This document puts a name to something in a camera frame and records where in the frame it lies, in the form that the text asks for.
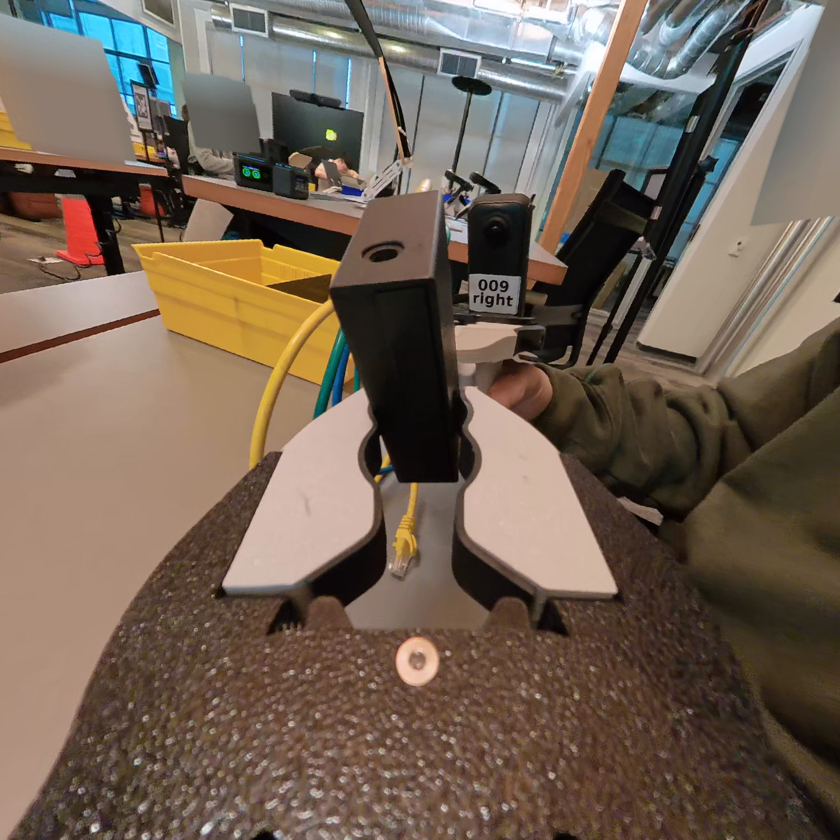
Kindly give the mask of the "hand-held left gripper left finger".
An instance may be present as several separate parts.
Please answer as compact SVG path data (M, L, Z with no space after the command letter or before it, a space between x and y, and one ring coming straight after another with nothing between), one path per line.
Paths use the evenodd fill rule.
M364 390L282 450L222 582L229 596L331 596L348 606L386 567L375 474L382 448Z

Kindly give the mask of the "black floor lamp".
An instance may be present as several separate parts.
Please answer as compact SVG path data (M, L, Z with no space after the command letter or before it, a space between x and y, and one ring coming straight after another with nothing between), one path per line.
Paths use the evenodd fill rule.
M452 164L448 169L449 174L446 175L452 192L456 183L464 186L469 179L465 168L465 155L469 156L474 106L479 101L491 98L495 92L489 83L476 77L454 76L451 81L454 89L463 94L464 99Z

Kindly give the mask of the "black device with green lights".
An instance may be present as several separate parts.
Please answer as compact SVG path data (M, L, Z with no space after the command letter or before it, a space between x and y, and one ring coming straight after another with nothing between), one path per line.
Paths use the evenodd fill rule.
M234 179L238 186L273 193L273 166L253 154L233 154Z

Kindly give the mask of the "yellow plastic bin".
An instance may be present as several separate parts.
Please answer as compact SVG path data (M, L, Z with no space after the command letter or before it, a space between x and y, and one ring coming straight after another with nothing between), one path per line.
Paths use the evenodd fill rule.
M164 326L273 368L340 263L258 239L134 247Z

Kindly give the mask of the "person's torso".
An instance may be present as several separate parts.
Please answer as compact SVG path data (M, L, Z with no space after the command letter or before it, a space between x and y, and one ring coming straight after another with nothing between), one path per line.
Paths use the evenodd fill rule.
M838 837L838 390L718 477L676 488L686 571L742 662L772 749Z

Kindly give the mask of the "orange traffic cone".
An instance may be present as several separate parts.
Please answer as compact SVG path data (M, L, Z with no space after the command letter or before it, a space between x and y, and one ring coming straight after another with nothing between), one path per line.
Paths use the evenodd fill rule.
M77 267L103 266L91 208L82 196L59 197L66 245L56 251L56 257Z

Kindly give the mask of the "silver round ventilation duct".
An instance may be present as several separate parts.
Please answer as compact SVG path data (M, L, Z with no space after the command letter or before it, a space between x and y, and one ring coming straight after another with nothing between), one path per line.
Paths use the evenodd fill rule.
M279 2L280 13L318 23L353 22L373 33L460 46L497 57L576 67L593 46L606 47L617 1ZM651 1L626 65L662 81L680 79L740 19L747 2Z

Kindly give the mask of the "wooden support post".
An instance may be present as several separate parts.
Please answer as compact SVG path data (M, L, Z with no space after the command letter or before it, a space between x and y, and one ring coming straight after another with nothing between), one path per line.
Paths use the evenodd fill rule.
M560 245L646 6L645 1L622 1L616 11L601 64L595 74L539 240L541 247L552 255L556 254Z

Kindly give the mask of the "person's right forearm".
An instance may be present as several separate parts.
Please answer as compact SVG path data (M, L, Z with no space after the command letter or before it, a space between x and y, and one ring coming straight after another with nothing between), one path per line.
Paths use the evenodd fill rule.
M534 426L618 497L682 522L727 487L771 505L838 500L839 327L716 385L625 381L614 364L540 364Z

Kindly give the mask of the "large black computer monitor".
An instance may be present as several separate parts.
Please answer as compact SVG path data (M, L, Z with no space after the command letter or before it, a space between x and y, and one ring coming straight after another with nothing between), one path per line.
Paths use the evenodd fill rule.
M324 159L341 159L357 172L363 126L362 112L271 93L271 137L290 153L321 150Z

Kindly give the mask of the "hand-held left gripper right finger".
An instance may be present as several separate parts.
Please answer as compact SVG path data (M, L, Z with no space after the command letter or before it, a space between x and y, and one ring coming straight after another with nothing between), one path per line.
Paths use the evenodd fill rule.
M559 451L473 385L464 390L451 568L491 612L504 598L543 624L558 600L611 601L618 586Z

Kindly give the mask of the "black-framed wooden desk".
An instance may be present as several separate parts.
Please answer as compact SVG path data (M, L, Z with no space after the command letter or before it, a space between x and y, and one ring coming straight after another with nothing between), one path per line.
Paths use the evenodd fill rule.
M1 193L51 193L85 198L109 276L124 273L112 200L117 196L139 197L142 184L149 185L154 193L161 193L173 186L173 180L163 166L150 163L102 163L34 150L1 149Z

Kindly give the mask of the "black tripod stand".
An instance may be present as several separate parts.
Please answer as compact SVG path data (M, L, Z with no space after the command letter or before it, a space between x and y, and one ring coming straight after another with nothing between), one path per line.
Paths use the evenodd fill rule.
M607 317L586 361L592 365L612 330L617 313L630 286L639 280L637 290L618 327L618 333L606 353L606 362L614 362L623 347L644 300L654 286L677 234L685 222L707 175L714 171L717 159L706 152L710 137L723 110L742 59L769 2L750 2L738 20L738 26L721 52L717 75L711 86L696 100L674 158L657 196L658 216L646 229L646 238L634 249L637 256L627 278L618 284L615 304Z

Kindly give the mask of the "black network switch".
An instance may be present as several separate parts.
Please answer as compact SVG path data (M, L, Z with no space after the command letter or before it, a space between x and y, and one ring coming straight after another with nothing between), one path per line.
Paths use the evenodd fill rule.
M455 483L459 396L443 197L374 199L330 286L378 435L403 483Z

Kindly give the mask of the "person's right hand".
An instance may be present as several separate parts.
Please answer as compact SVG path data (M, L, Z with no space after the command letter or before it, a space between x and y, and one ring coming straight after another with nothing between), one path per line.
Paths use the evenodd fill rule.
M505 360L490 384L488 395L525 421L531 422L551 404L553 384L538 366Z

